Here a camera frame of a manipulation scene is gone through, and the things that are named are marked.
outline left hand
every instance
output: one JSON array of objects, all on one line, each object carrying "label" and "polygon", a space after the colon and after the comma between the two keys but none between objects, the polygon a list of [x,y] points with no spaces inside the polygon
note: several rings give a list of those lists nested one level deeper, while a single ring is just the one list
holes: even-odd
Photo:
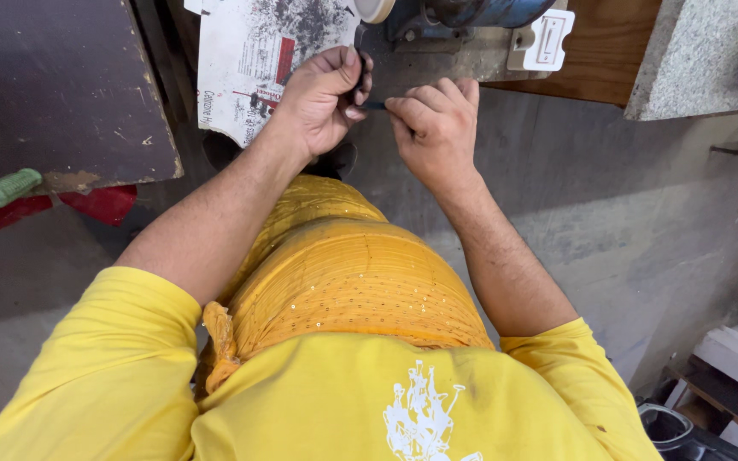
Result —
[{"label": "left hand", "polygon": [[[362,53],[363,85],[355,89],[354,104],[360,105],[372,89],[372,58]],[[284,89],[271,122],[278,131],[301,142],[306,161],[329,152],[366,111],[347,102],[361,75],[361,59],[354,47],[333,47],[298,67]]]}]

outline forearm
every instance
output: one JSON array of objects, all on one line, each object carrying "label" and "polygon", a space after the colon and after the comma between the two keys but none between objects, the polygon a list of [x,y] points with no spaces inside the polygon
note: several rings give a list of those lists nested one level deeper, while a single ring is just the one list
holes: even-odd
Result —
[{"label": "forearm", "polygon": [[303,168],[294,144],[267,125],[226,169],[144,229],[115,265],[165,278],[201,306],[215,299]]},{"label": "forearm", "polygon": [[457,232],[472,286],[500,336],[534,336],[577,312],[500,211],[477,173],[453,190],[435,190]]}]

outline white switch plate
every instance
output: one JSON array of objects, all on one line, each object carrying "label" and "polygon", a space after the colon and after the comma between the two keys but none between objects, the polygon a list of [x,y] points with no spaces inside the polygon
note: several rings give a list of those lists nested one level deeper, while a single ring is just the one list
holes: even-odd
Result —
[{"label": "white switch plate", "polygon": [[512,33],[509,70],[560,70],[566,53],[562,39],[571,33],[574,12],[548,10],[538,20]]}]

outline wooden board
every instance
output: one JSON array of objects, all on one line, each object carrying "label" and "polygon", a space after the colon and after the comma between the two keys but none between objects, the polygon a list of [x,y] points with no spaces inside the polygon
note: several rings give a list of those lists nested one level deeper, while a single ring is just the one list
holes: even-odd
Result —
[{"label": "wooden board", "polygon": [[155,77],[124,0],[0,0],[0,177],[44,190],[182,175]]},{"label": "wooden board", "polygon": [[562,44],[566,60],[547,79],[484,86],[624,107],[657,19],[661,0],[570,0],[574,28]]}]

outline red object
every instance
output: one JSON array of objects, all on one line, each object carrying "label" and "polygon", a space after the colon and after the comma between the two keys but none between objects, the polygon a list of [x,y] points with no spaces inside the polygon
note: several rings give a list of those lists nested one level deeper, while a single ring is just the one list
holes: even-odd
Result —
[{"label": "red object", "polygon": [[42,212],[53,206],[50,197],[37,195],[13,200],[10,204],[0,208],[0,229],[7,227],[21,218]]},{"label": "red object", "polygon": [[135,203],[138,191],[134,184],[93,189],[89,194],[63,192],[59,199],[76,210],[96,218],[104,224],[118,227]]},{"label": "red object", "polygon": [[275,74],[275,83],[283,85],[284,79],[292,70],[292,54],[295,53],[295,41],[292,38],[281,37],[281,50],[278,52],[278,71]]}]

